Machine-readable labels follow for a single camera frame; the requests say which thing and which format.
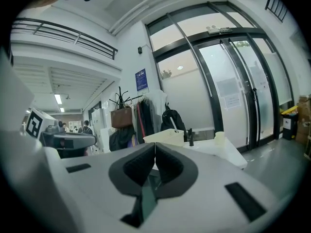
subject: poster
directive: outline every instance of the poster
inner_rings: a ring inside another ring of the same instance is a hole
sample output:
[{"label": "poster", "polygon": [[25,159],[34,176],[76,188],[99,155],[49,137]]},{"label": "poster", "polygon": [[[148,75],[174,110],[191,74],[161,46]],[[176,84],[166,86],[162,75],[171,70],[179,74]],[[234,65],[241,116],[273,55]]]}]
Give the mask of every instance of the poster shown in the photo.
[{"label": "poster", "polygon": [[233,94],[230,96],[224,97],[225,99],[225,106],[227,109],[231,109],[237,106],[241,106],[239,94]]},{"label": "poster", "polygon": [[219,90],[219,95],[221,97],[234,95],[234,94],[239,93],[240,91],[238,84],[237,84],[237,80],[235,78],[218,81],[217,87]]},{"label": "poster", "polygon": [[148,88],[146,70],[143,69],[135,74],[137,91]]},{"label": "poster", "polygon": [[252,74],[254,85],[256,86],[257,90],[266,90],[269,89],[268,81],[266,74],[264,73],[263,69],[260,69],[255,62],[256,66],[249,67],[250,72]]}]

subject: black rectangular slot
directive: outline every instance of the black rectangular slot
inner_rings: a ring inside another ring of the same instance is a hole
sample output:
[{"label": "black rectangular slot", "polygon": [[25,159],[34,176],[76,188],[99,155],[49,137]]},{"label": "black rectangular slot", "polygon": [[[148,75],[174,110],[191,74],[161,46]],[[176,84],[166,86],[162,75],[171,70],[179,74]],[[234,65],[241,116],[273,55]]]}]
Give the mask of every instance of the black rectangular slot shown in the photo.
[{"label": "black rectangular slot", "polygon": [[90,167],[91,166],[89,164],[80,164],[80,165],[76,165],[76,166],[69,166],[66,169],[67,169],[68,173],[74,173],[74,172],[81,171],[81,170],[84,170],[84,169],[87,169]]},{"label": "black rectangular slot", "polygon": [[266,213],[266,210],[239,183],[225,185],[225,188],[251,222]]}]

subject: brown handbag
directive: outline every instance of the brown handbag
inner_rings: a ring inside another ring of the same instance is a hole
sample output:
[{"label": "brown handbag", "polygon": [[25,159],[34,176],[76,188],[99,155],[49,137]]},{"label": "brown handbag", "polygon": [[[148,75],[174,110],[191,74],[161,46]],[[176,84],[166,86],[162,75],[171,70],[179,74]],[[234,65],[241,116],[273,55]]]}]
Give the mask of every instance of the brown handbag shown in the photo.
[{"label": "brown handbag", "polygon": [[115,129],[121,129],[133,124],[132,108],[123,108],[110,112],[111,126]]}]

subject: person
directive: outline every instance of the person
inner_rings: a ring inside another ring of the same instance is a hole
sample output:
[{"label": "person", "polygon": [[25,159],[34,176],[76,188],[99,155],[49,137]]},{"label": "person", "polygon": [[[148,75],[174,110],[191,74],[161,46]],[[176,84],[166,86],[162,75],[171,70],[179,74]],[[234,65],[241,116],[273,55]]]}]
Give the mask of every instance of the person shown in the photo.
[{"label": "person", "polygon": [[79,128],[78,133],[93,134],[92,130],[88,126],[89,126],[89,121],[85,120],[83,127]]},{"label": "person", "polygon": [[63,128],[65,132],[70,132],[70,129],[67,127],[67,124],[65,122],[63,123]]}]

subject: blue sign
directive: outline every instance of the blue sign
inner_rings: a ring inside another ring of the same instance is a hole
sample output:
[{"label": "blue sign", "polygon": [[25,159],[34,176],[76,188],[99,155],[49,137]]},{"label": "blue sign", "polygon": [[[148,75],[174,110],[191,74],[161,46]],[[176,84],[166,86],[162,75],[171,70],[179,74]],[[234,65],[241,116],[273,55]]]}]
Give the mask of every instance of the blue sign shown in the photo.
[{"label": "blue sign", "polygon": [[143,69],[135,74],[137,91],[148,88],[146,70]]}]

